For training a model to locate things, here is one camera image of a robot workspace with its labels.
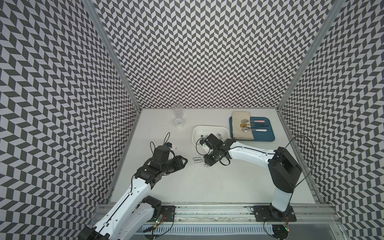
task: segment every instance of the white bowl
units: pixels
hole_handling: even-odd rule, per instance
[[[206,137],[207,135],[210,135],[210,134],[213,134],[215,135],[215,137],[217,137],[217,139],[221,139],[223,142],[229,138],[229,131],[227,128],[225,127],[217,127],[217,126],[197,126],[193,129],[193,133],[192,133],[192,143],[195,145],[197,140],[199,138],[201,138],[201,135],[203,135],[203,137]]]

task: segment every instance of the white table surface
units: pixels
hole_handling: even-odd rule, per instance
[[[144,109],[110,201],[119,200],[130,186],[132,175],[152,156],[149,143],[162,145],[170,132],[169,142],[173,144],[175,155],[181,155],[189,162],[184,169],[163,176],[151,190],[151,196],[162,202],[270,203],[275,186],[267,169],[235,159],[228,166],[216,163],[212,167],[204,167],[203,162],[192,160],[199,156],[192,143],[193,129],[208,125],[229,130],[229,117],[233,111],[249,111],[251,116],[268,118],[275,134],[273,142],[242,143],[264,149],[277,149],[288,144],[275,109],[185,109],[183,129],[176,129],[172,124],[174,114],[171,109]],[[292,148],[288,146],[287,149],[295,157]],[[291,203],[315,203],[306,181],[295,189]]]

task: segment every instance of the clear plastic cup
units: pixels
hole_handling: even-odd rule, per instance
[[[172,110],[176,118],[181,118],[184,115],[183,105],[181,103],[173,105]]]
[[[177,129],[183,129],[184,127],[184,121],[181,118],[176,118],[174,124]]]

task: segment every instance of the chevron patterned wall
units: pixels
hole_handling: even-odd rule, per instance
[[[0,239],[76,239],[133,106],[80,0],[0,1]]]
[[[333,0],[93,0],[143,108],[277,106]]]
[[[384,3],[347,1],[283,114],[352,239],[384,239]]]

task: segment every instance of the white plastic basin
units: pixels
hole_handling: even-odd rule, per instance
[[[229,138],[229,131],[225,127],[218,127],[218,126],[197,126],[193,129],[192,133],[192,143],[193,145],[196,145],[196,142],[199,138],[201,138],[201,135],[203,137],[206,137],[210,134],[215,135],[218,139],[221,139],[223,142]],[[206,154],[209,152],[209,148],[204,145],[202,147],[199,143],[197,143],[197,149],[201,154]]]

